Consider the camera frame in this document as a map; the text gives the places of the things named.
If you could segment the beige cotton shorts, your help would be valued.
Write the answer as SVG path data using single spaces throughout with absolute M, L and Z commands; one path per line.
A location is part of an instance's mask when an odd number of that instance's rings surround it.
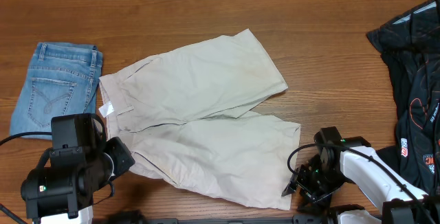
M 254 108 L 287 83 L 250 30 L 156 54 L 100 78 L 101 114 L 131 172 L 251 208 L 288 210 L 300 125 Z

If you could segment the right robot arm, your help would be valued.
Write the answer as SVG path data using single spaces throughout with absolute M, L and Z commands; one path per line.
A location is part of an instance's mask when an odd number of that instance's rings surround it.
M 306 164 L 290 168 L 286 197 L 303 199 L 294 223 L 438 223 L 439 198 L 410 185 L 377 155 L 363 137 L 341 137 L 334 126 L 320 129 L 311 146 L 318 149 Z M 355 184 L 380 211 L 362 206 L 331 207 L 331 197 L 345 183 Z

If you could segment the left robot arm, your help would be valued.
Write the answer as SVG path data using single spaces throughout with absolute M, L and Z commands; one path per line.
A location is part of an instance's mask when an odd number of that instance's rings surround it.
M 94 192 L 126 173 L 135 160 L 119 137 L 108 139 L 93 113 L 52 118 L 52 147 L 21 186 L 33 223 L 91 223 Z

